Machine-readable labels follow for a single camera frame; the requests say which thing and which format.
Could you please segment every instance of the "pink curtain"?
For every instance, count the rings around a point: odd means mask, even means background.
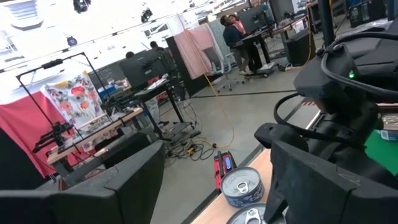
[[[174,36],[178,50],[192,79],[211,74],[211,63],[203,50],[216,46],[207,26],[184,30]]]
[[[40,91],[32,94],[32,96],[53,123],[65,121]],[[45,155],[46,152],[56,146],[55,143],[43,148],[36,154],[32,153],[40,137],[51,130],[51,125],[29,96],[6,105],[0,105],[0,128],[25,151],[43,177],[55,173],[53,167],[47,164],[47,156]],[[89,156],[79,152],[74,153],[74,155],[82,159]],[[71,154],[68,156],[71,165],[75,165],[77,159]]]

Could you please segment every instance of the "can lid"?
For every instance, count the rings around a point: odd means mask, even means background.
[[[246,205],[235,212],[235,214],[229,218],[226,224],[265,224],[263,216],[266,212],[266,207],[267,206],[265,203],[253,203]],[[280,217],[273,224],[286,224],[285,218]]]
[[[260,175],[257,170],[240,167],[223,177],[221,191],[227,197],[239,197],[253,191],[260,183]]]

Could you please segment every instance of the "tin can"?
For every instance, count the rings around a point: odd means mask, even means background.
[[[266,212],[266,207],[265,203],[246,205],[233,214],[226,224],[265,224],[264,213]],[[273,224],[286,224],[285,217],[281,216]]]
[[[264,195],[260,174],[250,167],[227,173],[221,181],[221,191],[227,202],[236,208],[259,202]]]

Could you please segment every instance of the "computer tower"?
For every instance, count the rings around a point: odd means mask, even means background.
[[[313,39],[313,34],[307,29],[301,30],[290,39],[286,40],[285,50],[287,60],[294,67],[304,65],[308,60],[309,54],[310,59],[313,59],[315,56],[315,41]]]
[[[349,12],[351,28],[387,17],[384,1],[361,1],[354,5]]]

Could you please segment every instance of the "yellow cable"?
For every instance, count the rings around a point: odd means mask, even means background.
[[[189,43],[190,43],[190,46],[191,46],[191,48],[193,49],[193,51],[194,51],[194,53],[195,53],[195,56],[198,57],[198,58],[200,59],[200,62],[201,62],[201,64],[202,64],[202,66],[203,66],[203,67],[206,67],[205,62],[203,61],[201,55],[199,54],[199,52],[198,52],[197,50],[195,50],[196,47],[193,47],[193,46],[192,46],[192,45],[193,45],[193,37],[189,36],[189,35],[185,32],[185,31],[186,31],[186,28],[185,28],[183,22],[181,21],[181,18],[180,18],[180,16],[179,16],[179,14],[177,14],[177,17],[178,17],[178,19],[179,19],[179,21],[180,21],[180,23],[181,23],[181,25],[182,25],[182,27],[183,27],[183,32],[184,32],[184,34],[190,39]],[[217,91],[214,89],[213,85],[211,84],[211,82],[210,82],[210,80],[209,80],[209,78],[208,78],[208,76],[207,76],[207,73],[205,73],[204,76],[205,76],[205,78],[206,78],[206,80],[207,80],[207,82],[208,82],[208,84],[209,84],[211,90],[212,90],[213,93],[215,94],[216,98],[219,100],[218,106],[219,106],[220,109],[222,110],[222,112],[223,112],[223,114],[224,114],[224,117],[227,119],[228,123],[231,125],[231,129],[232,129],[232,139],[230,140],[230,142],[229,142],[227,145],[224,145],[224,146],[219,146],[219,145],[217,145],[216,143],[211,144],[211,143],[209,143],[209,142],[207,142],[207,141],[201,141],[201,140],[199,140],[199,141],[205,142],[205,143],[209,144],[211,147],[227,148],[228,146],[230,146],[230,145],[232,144],[232,142],[233,142],[234,139],[235,139],[235,128],[234,128],[234,126],[233,126],[231,120],[229,120],[228,115],[226,114],[226,112],[225,112],[225,110],[224,110],[223,103],[222,103],[222,101],[219,99],[219,96],[218,96],[218,94],[217,94]]]

